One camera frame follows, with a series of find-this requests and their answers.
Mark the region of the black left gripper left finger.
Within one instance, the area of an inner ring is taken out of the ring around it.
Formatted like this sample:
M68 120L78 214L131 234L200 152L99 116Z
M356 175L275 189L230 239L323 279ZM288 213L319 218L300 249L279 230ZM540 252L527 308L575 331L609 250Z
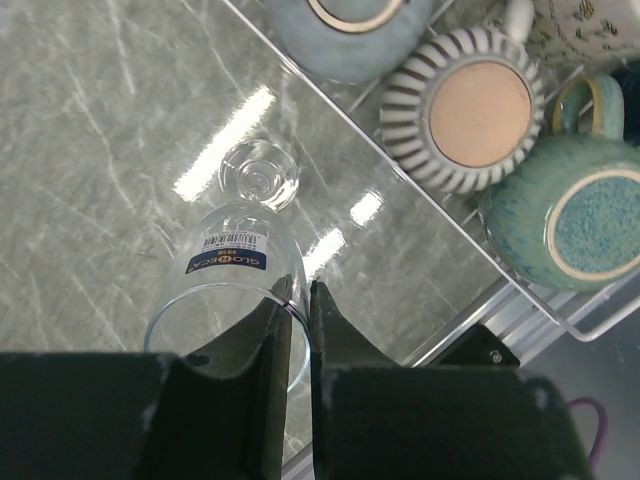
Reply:
M5 479L277 479L292 319L271 296L195 352L5 353Z

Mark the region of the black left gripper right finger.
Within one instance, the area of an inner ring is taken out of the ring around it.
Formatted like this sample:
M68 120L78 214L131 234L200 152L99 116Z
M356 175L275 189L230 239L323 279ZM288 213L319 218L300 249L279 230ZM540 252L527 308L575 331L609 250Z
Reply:
M499 366L403 367L311 287L313 467L319 479L588 479L553 383Z

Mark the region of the clear wine glass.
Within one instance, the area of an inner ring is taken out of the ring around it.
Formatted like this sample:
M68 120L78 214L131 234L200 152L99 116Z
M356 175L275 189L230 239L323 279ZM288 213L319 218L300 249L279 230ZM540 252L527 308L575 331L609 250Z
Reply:
M300 352L286 355L294 389L310 364L308 287L301 250L278 213L297 193L298 165L284 147L254 138L223 157L216 179L224 203L194 227L172 261L143 349L192 355L202 366L207 344L260 302L272 302L301 335Z

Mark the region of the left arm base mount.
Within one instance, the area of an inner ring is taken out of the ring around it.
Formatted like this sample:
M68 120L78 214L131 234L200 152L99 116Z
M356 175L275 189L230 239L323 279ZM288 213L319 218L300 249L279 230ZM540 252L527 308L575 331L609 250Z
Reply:
M487 327L473 325L433 360L459 366L520 366L520 360Z

